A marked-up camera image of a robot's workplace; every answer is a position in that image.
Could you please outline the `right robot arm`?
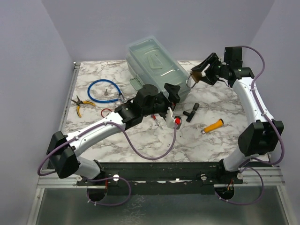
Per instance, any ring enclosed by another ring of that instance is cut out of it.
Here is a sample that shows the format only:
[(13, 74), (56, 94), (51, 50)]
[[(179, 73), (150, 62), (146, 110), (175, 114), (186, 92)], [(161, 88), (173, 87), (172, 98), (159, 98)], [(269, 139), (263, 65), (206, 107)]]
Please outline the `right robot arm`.
[(237, 94), (247, 118), (248, 127), (238, 138), (238, 147), (223, 159), (223, 168), (216, 171), (218, 182), (225, 184), (233, 178), (233, 173), (250, 160), (263, 162), (258, 156), (269, 154), (277, 145), (281, 147), (281, 155), (275, 164), (279, 164), (285, 156), (285, 146), (281, 134), (283, 122), (274, 119), (264, 104), (257, 89), (256, 80), (262, 75), (254, 75), (249, 67), (243, 66), (242, 49), (244, 46), (226, 47), (224, 59), (220, 60), (216, 53), (211, 53), (203, 62), (193, 67), (190, 78), (195, 83), (204, 82), (214, 85), (221, 78)]

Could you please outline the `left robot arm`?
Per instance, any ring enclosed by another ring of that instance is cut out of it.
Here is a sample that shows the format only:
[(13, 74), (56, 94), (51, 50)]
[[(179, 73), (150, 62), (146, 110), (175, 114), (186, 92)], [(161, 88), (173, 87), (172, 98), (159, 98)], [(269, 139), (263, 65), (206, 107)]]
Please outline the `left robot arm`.
[(108, 116), (81, 130), (63, 134), (58, 131), (52, 135), (47, 159), (61, 179), (76, 174), (87, 178), (93, 185), (103, 182), (104, 174), (100, 163), (87, 160), (81, 155), (91, 146), (119, 132), (140, 124), (144, 117), (159, 114), (169, 128), (177, 130), (181, 121), (173, 116), (173, 109), (180, 102), (180, 86), (164, 84), (168, 93), (165, 96), (152, 84), (138, 90), (136, 96), (119, 105)]

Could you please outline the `black cylinder lock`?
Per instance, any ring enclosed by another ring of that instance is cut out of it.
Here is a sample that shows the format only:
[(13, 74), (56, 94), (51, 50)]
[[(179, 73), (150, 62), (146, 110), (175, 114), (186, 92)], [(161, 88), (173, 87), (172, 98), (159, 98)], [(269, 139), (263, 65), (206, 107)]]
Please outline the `black cylinder lock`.
[(191, 120), (194, 117), (194, 115), (195, 115), (196, 111), (198, 110), (199, 106), (200, 106), (199, 103), (195, 103), (191, 112), (183, 111), (183, 115), (187, 116), (186, 122), (191, 122)]

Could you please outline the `clear plastic storage box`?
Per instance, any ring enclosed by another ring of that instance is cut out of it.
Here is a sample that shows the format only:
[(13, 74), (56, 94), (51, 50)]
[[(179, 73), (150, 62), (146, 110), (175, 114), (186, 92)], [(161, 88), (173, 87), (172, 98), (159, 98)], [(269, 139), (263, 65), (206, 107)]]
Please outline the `clear plastic storage box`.
[(186, 85), (187, 71), (154, 37), (146, 37), (127, 45), (126, 62), (132, 75), (130, 83), (135, 90), (152, 84), (168, 96), (165, 83), (180, 86), (178, 95), (182, 103), (190, 93)]

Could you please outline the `blue handled screwdriver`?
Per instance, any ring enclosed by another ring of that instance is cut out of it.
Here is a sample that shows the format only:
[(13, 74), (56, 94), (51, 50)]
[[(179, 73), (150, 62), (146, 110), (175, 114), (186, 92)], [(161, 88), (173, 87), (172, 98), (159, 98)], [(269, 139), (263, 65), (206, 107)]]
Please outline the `blue handled screwdriver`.
[(151, 115), (151, 118), (155, 121), (156, 125), (160, 128), (163, 129), (161, 124), (158, 122), (156, 116), (154, 114)]

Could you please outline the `orange handled tool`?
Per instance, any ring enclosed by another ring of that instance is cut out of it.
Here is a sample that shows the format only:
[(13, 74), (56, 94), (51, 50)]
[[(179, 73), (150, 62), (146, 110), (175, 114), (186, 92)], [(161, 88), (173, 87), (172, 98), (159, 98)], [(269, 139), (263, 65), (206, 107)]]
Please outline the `orange handled tool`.
[(209, 133), (209, 132), (211, 132), (211, 131), (213, 131), (213, 130), (216, 130), (216, 129), (222, 127), (223, 125), (224, 125), (224, 121), (223, 121), (222, 119), (219, 119), (217, 122), (215, 122), (215, 123), (213, 123), (213, 124), (211, 124), (211, 125), (205, 127), (205, 128), (201, 131), (201, 133), (202, 133), (202, 134)]

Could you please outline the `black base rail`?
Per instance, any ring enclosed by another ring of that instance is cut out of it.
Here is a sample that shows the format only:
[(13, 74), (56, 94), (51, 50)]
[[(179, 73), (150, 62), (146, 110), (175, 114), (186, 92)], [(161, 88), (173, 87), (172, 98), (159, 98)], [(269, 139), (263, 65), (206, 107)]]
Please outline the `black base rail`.
[(95, 181), (83, 179), (76, 186), (92, 198), (106, 195), (214, 194), (214, 185), (241, 184), (238, 172), (228, 172), (222, 162), (100, 163)]

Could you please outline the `yellow handled pliers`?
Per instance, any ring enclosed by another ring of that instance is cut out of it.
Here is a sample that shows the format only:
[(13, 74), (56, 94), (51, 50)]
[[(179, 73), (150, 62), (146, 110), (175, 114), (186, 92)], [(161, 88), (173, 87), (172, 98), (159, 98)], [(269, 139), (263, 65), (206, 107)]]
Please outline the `yellow handled pliers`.
[(80, 113), (81, 105), (91, 105), (94, 107), (96, 106), (95, 103), (93, 103), (91, 101), (82, 101), (78, 96), (76, 96), (76, 97), (77, 97), (77, 100), (71, 99), (71, 101), (76, 104), (76, 113), (79, 118), (82, 117), (82, 115)]

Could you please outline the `aluminium frame rail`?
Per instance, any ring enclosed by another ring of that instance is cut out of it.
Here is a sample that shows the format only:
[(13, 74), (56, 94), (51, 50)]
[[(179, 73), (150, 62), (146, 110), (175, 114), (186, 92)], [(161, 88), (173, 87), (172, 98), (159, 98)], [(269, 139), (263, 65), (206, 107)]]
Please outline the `aluminium frame rail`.
[(117, 206), (118, 213), (114, 220), (108, 217), (113, 209), (108, 208), (102, 213), (83, 209), (77, 205), (64, 208), (63, 214), (55, 219), (46, 214), (46, 203), (49, 192), (59, 193), (71, 189), (87, 190), (78, 187), (82, 181), (76, 175), (60, 179), (51, 169), (48, 176), (40, 177), (37, 183), (37, 196), (42, 200), (34, 205), (30, 224), (167, 224), (167, 225), (295, 225), (297, 220), (290, 206), (285, 188), (285, 180), (279, 167), (267, 167), (251, 163), (250, 168), (242, 176), (243, 183), (230, 187), (234, 191), (234, 200), (249, 201), (259, 195), (260, 188), (264, 194), (258, 203), (249, 206), (226, 206), (215, 194), (184, 194), (184, 195), (131, 195), (126, 204)]

